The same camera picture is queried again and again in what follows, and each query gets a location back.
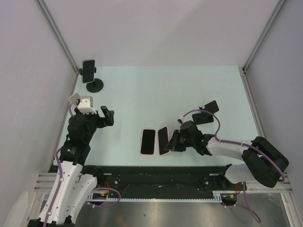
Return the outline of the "black round-base phone stand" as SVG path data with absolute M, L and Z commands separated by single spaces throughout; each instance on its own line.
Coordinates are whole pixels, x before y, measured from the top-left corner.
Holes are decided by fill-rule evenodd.
M 82 76 L 82 69 L 79 69 L 79 74 Z M 86 89 L 90 93 L 97 93 L 97 92 L 101 91 L 104 87 L 103 81 L 101 79 L 96 79 L 96 78 L 94 78 L 93 82 L 85 83 L 85 84 L 86 84 Z

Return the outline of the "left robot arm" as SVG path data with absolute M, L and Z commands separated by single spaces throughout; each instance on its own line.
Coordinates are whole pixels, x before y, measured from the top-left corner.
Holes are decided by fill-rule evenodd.
M 114 125 L 114 111 L 101 107 L 103 117 L 90 109 L 85 113 L 75 108 L 68 120 L 68 133 L 61 148 L 55 153 L 58 171 L 48 200 L 30 227 L 73 227 L 78 214 L 93 189 L 105 183 L 102 170 L 84 166 L 90 152 L 91 139 L 97 129 Z

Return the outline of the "pink case phone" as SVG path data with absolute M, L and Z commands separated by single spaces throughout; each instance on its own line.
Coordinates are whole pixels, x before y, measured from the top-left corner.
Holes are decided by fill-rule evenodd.
M 165 126 L 158 130 L 158 148 L 159 148 L 160 156 L 170 153 L 169 150 L 165 149 L 168 143 L 169 143 L 169 131 L 167 126 Z
M 142 133 L 142 141 L 140 153 L 142 155 L 153 155 L 155 147 L 155 130 L 144 129 Z

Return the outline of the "grey case phone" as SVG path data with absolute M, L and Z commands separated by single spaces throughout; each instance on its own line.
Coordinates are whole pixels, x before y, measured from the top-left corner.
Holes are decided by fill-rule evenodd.
M 90 83 L 94 81 L 95 60 L 89 59 L 82 62 L 82 82 Z

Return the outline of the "white phone stand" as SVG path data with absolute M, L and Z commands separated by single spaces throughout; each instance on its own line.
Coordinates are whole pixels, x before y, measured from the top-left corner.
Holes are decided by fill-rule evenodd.
M 81 96 L 78 93 L 74 93 L 68 98 L 68 100 L 70 105 L 77 107 L 80 103 Z

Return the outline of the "black square-base phone stand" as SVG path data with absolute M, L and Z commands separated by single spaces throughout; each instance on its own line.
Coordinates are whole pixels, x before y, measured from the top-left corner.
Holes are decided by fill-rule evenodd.
M 193 122 L 196 125 L 212 123 L 214 121 L 214 117 L 208 112 L 214 114 L 219 111 L 219 107 L 216 100 L 205 104 L 204 107 L 199 107 L 199 109 L 204 110 L 206 112 L 199 112 L 192 115 Z

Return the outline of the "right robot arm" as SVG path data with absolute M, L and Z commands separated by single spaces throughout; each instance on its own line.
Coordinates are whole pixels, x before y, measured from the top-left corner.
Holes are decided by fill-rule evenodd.
M 184 152 L 187 148 L 193 148 L 202 156 L 225 156 L 243 162 L 228 164 L 221 172 L 218 184 L 224 190 L 239 182 L 254 180 L 273 188 L 285 178 L 289 165 L 288 159 L 263 137 L 247 141 L 220 140 L 213 134 L 203 134 L 193 121 L 182 123 L 164 146 L 165 150 L 175 152 Z

